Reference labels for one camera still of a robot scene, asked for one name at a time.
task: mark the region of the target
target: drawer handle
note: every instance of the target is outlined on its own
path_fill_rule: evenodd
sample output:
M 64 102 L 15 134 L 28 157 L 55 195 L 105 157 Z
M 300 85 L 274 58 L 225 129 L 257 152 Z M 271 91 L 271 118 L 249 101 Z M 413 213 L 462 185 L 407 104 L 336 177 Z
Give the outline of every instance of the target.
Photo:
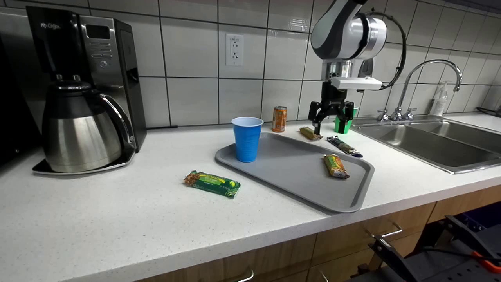
M 399 224 L 396 224 L 396 223 L 393 223 L 393 221 L 390 221 L 390 223 L 391 223 L 391 226 L 394 226 L 394 231 L 391 231 L 391 232 L 388 232 L 388 234 L 379 235 L 380 239 L 388 239 L 388 237 L 393 237 L 393 235 L 397 235 L 397 234 L 402 234 L 402 232 L 404 232 L 404 229 L 402 229 Z M 371 235 L 372 239 L 375 237 L 375 234 L 372 234 L 369 229 L 365 228 L 365 231 L 366 231 L 366 234 Z
M 322 276 L 324 282 L 330 282 L 321 268 L 318 268 L 318 273 Z
M 247 281 L 252 281 L 252 279 L 253 279 L 253 270 L 250 270 L 250 276 L 249 278 L 239 279 L 236 282 L 247 282 Z

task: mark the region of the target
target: backsplash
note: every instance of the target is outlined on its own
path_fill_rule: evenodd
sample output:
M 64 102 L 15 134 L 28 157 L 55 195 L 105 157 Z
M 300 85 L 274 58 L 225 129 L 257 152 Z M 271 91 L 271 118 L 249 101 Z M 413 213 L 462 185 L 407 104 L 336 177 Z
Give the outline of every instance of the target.
M 321 94 L 321 62 L 308 32 L 332 0 L 0 0 L 0 13 L 23 15 L 26 5 L 111 16 L 133 27 L 141 91 L 148 127 L 227 124 L 235 116 L 271 119 L 275 105 L 288 119 L 307 119 Z M 412 68 L 448 58 L 463 71 L 448 113 L 474 112 L 487 93 L 501 96 L 501 18 L 443 0 L 369 0 L 363 11 L 385 11 L 408 33 L 405 69 L 386 91 L 349 93 L 358 116 L 394 110 Z M 388 22 L 385 49 L 374 60 L 374 77 L 388 82 L 401 54 L 401 38 Z M 227 63 L 227 35 L 241 41 L 241 65 Z M 404 110 L 422 115 L 437 85 L 454 72 L 443 65 L 418 71 Z

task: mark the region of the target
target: cabinet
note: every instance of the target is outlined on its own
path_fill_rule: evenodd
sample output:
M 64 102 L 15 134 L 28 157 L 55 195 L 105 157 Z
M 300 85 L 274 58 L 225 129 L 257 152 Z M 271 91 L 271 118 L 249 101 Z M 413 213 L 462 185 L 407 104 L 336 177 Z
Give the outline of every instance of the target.
M 388 242 L 399 254 L 410 254 L 426 224 L 446 215 L 458 215 L 501 201 L 501 187 L 419 206 L 386 217 L 372 218 L 346 228 L 305 239 L 255 250 L 192 268 L 144 279 L 144 282 L 235 282 L 255 275 L 258 282 L 324 282 L 349 281 L 357 267 L 372 259 L 368 248 L 372 234 L 402 232 Z

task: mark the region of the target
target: stainless steel sink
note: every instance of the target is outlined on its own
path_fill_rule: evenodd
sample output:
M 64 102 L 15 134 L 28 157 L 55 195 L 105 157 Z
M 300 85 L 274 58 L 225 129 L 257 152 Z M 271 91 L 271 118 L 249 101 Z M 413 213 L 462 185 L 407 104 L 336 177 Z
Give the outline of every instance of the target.
M 501 156 L 501 135 L 455 123 L 416 124 L 413 129 L 462 141 Z
M 494 165 L 501 165 L 501 148 L 498 145 L 491 145 L 488 138 L 474 138 L 473 132 L 466 132 L 469 127 L 457 127 L 454 124 L 454 130 L 446 124 L 422 124 L 415 123 L 412 126 L 355 126 L 354 129 L 365 137 L 377 140 L 383 145 L 394 148 L 396 151 L 405 152 L 416 159 L 424 160 L 440 170 L 444 170 L 451 174 L 458 173 L 471 173 L 484 168 L 490 168 Z M 454 140 L 451 137 L 463 138 L 468 135 L 468 141 L 474 141 L 476 145 L 482 143 L 482 146 L 490 146 L 499 149 L 499 154 L 490 152 L 482 146 L 468 145 L 463 140 Z

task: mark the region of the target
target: wall outlet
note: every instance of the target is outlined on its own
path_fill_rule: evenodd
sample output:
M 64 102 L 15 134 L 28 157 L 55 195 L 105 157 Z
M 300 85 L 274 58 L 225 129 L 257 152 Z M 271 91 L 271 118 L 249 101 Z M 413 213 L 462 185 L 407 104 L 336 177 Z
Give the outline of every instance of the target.
M 225 35 L 225 66 L 244 65 L 244 36 Z

